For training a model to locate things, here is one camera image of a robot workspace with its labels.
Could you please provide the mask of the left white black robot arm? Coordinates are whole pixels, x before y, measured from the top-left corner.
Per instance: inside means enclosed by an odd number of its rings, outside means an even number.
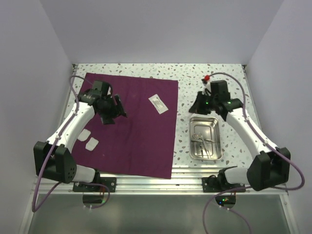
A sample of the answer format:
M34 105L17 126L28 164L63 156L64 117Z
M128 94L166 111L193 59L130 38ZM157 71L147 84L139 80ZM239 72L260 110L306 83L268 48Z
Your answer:
M93 168L77 165L71 155L78 136L87 123L99 115L103 125L114 124L114 119L126 117L119 95L113 95L112 86L94 81L85 92L75 94L75 104L54 134L34 145L36 174L61 183L84 182L94 192L101 187L101 179Z

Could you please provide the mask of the purple cloth mat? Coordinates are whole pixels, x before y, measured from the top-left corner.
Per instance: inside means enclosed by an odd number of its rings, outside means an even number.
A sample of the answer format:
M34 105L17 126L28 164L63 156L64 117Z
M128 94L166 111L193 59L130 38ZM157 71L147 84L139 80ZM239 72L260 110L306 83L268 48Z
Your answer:
M78 165L107 173L170 179L174 157L178 82L156 78L136 78L87 73L81 90L96 80L111 84L120 96L127 117L103 125L94 116L86 125L90 137L99 141L93 151L86 142L76 141L72 156ZM159 114L148 98L158 94L168 107Z

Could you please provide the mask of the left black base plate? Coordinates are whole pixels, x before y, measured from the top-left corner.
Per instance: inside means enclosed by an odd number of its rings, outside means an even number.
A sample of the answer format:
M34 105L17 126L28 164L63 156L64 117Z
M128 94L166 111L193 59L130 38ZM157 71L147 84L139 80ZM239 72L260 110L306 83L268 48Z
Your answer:
M99 193L99 192L111 192L116 191L117 178L116 177L101 177L99 181L95 182L96 185L90 183L81 184L76 182L73 185L73 192L77 193Z

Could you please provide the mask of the stainless steel tray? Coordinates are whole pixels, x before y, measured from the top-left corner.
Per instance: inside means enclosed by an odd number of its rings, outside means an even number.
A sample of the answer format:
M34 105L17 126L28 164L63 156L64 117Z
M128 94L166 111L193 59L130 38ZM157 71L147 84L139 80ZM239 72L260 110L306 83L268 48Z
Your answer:
M191 157L198 160L221 160L223 153L217 118L193 116L189 126Z

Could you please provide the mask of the steel tweezers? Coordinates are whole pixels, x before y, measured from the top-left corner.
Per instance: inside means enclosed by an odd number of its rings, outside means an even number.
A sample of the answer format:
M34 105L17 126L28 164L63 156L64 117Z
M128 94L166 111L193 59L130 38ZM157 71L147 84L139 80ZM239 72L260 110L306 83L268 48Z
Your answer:
M205 137L204 137L204 140L206 142L206 147L207 147L209 156L206 156L206 153L203 152L203 154L204 154L203 157L206 158L206 159L216 159L217 151L216 151L216 148L215 148L215 142L212 141L211 139L206 139Z

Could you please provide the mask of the steel scissors in tray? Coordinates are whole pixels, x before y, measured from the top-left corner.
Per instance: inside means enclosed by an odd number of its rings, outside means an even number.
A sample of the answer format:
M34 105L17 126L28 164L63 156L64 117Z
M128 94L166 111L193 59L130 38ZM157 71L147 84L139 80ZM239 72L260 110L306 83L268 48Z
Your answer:
M206 156L209 156L207 147L206 147L206 142L204 140L204 137L202 134L200 133L194 133L193 134L193 139L195 139L198 143L199 143L199 148L201 150L201 154L202 156L204 156L203 152L206 153Z

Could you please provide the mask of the white gauze pad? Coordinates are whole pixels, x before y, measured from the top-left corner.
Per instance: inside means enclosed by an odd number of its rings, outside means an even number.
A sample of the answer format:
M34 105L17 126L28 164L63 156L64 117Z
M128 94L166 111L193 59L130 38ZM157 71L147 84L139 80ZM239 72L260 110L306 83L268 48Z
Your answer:
M86 143L85 149L91 152L97 147L98 143L99 141L97 139L91 137L89 141Z
M90 136L91 132L87 129L83 129L79 136L77 137L77 140L79 141L86 141L88 137Z

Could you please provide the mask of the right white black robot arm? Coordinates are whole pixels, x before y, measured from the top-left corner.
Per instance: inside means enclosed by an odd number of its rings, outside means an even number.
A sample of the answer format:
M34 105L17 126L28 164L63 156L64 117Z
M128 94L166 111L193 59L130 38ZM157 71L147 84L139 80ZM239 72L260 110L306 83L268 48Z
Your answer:
M289 180L291 158L290 151L279 148L270 141L249 117L244 103L231 98L225 80L206 81L204 89L197 93L190 113L208 115L215 112L227 122L243 140L251 156L249 168L232 166L221 169L216 176L208 178L207 183L219 191L229 191L241 184L250 185L255 191L261 191Z

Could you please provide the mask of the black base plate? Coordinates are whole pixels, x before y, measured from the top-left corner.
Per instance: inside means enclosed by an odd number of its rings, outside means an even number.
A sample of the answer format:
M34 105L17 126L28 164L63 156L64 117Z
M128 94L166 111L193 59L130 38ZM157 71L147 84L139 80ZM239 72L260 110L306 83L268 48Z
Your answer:
M219 193L226 190L237 189L238 193L244 193L246 188L244 185L240 184L230 184L225 179L221 179L216 177L215 175L211 175L209 177L203 177L202 181L202 190L204 193Z
M90 183L81 184L76 182L73 185L73 192L77 193L99 193L99 192L111 192L116 191L117 178L116 177L101 177L99 181L95 182L96 185Z

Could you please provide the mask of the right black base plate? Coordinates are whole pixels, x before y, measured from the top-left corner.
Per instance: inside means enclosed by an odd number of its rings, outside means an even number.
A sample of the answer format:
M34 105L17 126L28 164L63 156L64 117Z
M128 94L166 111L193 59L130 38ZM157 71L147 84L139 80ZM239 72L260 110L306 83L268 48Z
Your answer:
M225 179L221 179L216 177L215 175L211 175L209 177L203 177L202 181L202 190L204 193L219 193L226 190L237 189L238 193L244 193L246 188L244 185L240 184L230 184Z

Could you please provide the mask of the white sachet packet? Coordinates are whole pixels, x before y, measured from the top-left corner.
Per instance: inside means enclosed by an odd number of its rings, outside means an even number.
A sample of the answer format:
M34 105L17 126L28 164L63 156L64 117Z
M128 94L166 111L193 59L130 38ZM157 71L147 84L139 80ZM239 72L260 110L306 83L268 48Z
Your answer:
M164 102L160 99L158 94L153 95L152 97L148 98L148 100L153 104L160 115L169 110Z

